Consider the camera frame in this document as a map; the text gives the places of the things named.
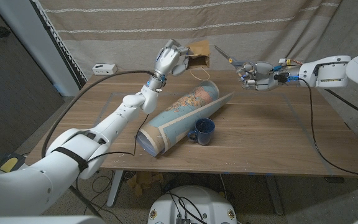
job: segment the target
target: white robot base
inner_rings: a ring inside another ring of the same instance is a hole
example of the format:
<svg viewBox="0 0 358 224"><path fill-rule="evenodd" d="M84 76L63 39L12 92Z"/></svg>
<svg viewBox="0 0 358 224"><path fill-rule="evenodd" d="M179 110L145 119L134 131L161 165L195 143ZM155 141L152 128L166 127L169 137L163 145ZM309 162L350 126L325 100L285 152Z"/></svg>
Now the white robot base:
<svg viewBox="0 0 358 224"><path fill-rule="evenodd" d="M205 223L236 224L233 206L217 192L206 187L187 185L177 187L157 199L150 209L148 224L202 223L186 213L181 204Z"/></svg>

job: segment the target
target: blue mug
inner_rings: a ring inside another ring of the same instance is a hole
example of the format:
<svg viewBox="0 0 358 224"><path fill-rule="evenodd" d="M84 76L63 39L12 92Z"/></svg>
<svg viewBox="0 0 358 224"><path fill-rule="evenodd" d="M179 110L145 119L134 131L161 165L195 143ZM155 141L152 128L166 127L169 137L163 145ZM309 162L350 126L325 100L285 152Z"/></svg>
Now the blue mug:
<svg viewBox="0 0 358 224"><path fill-rule="evenodd" d="M211 119L201 118L196 122L195 129L187 134L187 137L197 141L200 145L206 146L211 141L214 130L215 124Z"/></svg>

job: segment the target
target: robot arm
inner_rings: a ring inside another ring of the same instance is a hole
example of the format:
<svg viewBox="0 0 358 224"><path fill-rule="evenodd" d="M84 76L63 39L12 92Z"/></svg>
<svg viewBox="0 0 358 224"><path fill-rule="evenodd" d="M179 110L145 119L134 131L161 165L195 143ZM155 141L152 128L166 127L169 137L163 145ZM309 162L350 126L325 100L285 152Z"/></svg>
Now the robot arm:
<svg viewBox="0 0 358 224"><path fill-rule="evenodd" d="M236 68L240 76L239 81L246 89L253 87L255 90L267 91L281 85L306 86L304 82L298 81L299 78L308 82L310 87L316 88L346 87L349 79L358 84L358 56L351 59L350 56L340 55L303 63L300 66L273 67L267 62L238 61L219 47L215 48Z"/></svg>
<svg viewBox="0 0 358 224"><path fill-rule="evenodd" d="M175 40L168 41L157 56L154 75L140 92L125 96L115 112L93 128L65 131L50 145L46 156L28 168L0 174L0 216L38 215L55 203L77 177L90 178L107 156L88 161L107 152L141 110L153 112L165 77L174 72L179 57L187 51Z"/></svg>

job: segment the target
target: beige backdrop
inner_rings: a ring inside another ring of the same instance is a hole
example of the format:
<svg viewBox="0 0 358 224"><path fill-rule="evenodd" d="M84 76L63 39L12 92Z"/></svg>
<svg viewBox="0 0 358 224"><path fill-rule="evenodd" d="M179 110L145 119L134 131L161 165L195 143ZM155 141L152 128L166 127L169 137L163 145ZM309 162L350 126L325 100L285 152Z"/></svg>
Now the beige backdrop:
<svg viewBox="0 0 358 224"><path fill-rule="evenodd" d="M182 45L208 39L213 70L236 59L304 60L341 0L40 0L87 77L96 63L153 69L168 39Z"/></svg>

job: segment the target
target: wooden table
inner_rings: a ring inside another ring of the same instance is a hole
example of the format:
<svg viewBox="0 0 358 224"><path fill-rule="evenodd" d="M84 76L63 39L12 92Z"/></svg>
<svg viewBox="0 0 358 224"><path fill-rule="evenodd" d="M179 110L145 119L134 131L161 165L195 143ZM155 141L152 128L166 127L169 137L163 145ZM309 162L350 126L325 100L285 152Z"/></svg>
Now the wooden table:
<svg viewBox="0 0 358 224"><path fill-rule="evenodd" d="M211 116L216 129L209 146L200 146L184 138L167 153L152 157L137 145L134 157L112 154L101 167L162 172L354 176L330 166L316 152L311 137L307 88L282 86L267 92L243 90L234 71L209 73L221 96L235 92L233 99ZM86 85L99 78L91 77ZM50 143L67 129L93 127L112 113L124 96L140 91L148 78L142 74L123 75L96 85L62 119ZM148 120L199 82L188 72L180 77L168 77L157 109ZM312 92L314 129L321 153L337 166L358 172L357 136L316 89ZM145 114L141 113L136 121L129 123L111 151L133 152L134 136L144 118ZM44 138L26 159L28 165L40 159Z"/></svg>

